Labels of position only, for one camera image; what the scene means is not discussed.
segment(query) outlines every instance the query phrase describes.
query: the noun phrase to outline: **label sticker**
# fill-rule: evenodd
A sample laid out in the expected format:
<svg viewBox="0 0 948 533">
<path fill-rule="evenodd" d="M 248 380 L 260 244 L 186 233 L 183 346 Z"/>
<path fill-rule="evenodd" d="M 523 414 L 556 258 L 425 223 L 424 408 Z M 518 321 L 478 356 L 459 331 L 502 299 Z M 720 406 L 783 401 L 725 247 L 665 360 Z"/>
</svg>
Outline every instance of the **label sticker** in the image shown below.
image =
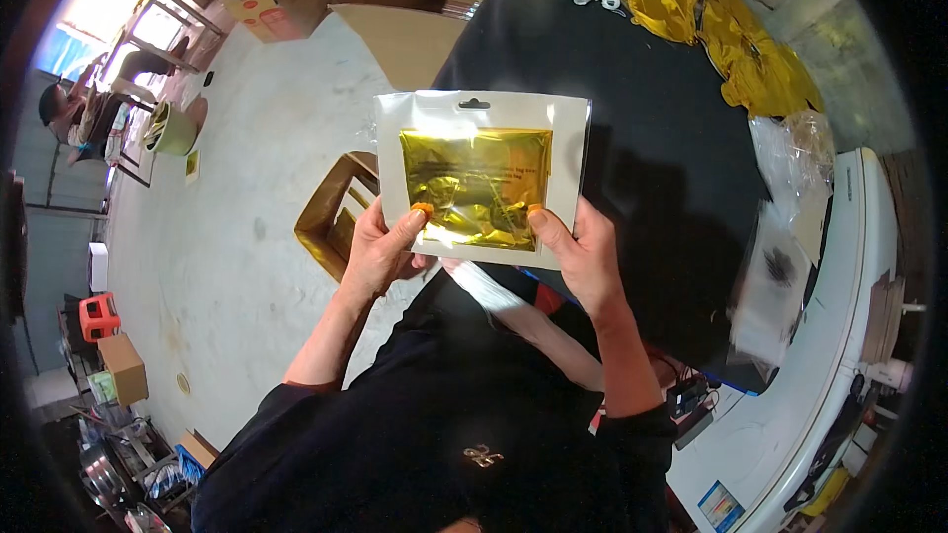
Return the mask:
<svg viewBox="0 0 948 533">
<path fill-rule="evenodd" d="M 711 490 L 705 494 L 705 498 L 698 503 L 698 508 L 705 514 L 711 527 L 714 527 L 717 533 L 727 533 L 744 514 L 744 507 L 735 500 L 720 481 L 715 482 Z"/>
</svg>

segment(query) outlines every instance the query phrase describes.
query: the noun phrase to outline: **green bucket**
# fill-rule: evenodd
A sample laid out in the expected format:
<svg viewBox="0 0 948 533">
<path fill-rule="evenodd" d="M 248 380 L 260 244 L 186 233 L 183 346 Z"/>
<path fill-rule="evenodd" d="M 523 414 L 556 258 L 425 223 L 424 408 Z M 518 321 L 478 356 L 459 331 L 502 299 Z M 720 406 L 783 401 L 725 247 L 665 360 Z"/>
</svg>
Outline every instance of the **green bucket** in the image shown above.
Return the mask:
<svg viewBox="0 0 948 533">
<path fill-rule="evenodd" d="M 152 127 L 145 135 L 145 147 L 152 152 L 184 157 L 197 140 L 197 124 L 167 101 L 152 113 Z"/>
</svg>

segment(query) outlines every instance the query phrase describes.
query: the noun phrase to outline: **black tablecloth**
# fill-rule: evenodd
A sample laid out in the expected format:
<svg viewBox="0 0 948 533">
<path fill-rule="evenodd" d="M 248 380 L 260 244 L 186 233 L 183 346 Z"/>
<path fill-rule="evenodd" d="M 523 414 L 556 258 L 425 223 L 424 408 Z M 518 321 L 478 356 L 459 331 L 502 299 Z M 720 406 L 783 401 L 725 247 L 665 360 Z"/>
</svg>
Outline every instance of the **black tablecloth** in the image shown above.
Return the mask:
<svg viewBox="0 0 948 533">
<path fill-rule="evenodd" d="M 768 192 L 747 112 L 724 102 L 720 84 L 700 45 L 665 41 L 598 2 L 486 0 L 433 88 L 590 99 L 582 193 L 616 224 L 643 337 L 761 391 L 751 366 L 725 363 L 725 309 Z M 537 275 L 561 284 L 554 272 Z"/>
</svg>

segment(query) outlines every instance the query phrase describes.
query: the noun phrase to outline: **gold logo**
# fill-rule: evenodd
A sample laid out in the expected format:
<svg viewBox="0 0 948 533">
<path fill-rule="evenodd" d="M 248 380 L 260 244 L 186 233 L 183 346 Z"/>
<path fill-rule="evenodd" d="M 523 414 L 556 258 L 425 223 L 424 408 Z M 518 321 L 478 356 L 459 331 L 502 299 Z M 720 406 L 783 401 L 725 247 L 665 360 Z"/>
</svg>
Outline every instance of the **gold logo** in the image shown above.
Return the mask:
<svg viewBox="0 0 948 533">
<path fill-rule="evenodd" d="M 499 453 L 492 453 L 487 445 L 478 445 L 474 449 L 465 449 L 465 456 L 478 464 L 478 467 L 489 468 L 494 465 L 495 459 L 503 459 Z"/>
</svg>

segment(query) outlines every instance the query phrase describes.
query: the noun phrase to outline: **red plastic stool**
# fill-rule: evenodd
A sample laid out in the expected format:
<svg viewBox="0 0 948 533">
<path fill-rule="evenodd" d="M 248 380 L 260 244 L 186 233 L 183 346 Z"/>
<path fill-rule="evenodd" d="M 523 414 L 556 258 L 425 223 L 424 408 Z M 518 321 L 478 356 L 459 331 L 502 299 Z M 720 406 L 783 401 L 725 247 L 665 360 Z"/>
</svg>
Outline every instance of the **red plastic stool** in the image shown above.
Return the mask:
<svg viewBox="0 0 948 533">
<path fill-rule="evenodd" d="M 79 325 L 82 327 L 82 339 L 89 343 L 111 336 L 112 330 L 121 326 L 112 293 L 82 299 L 79 303 Z"/>
</svg>

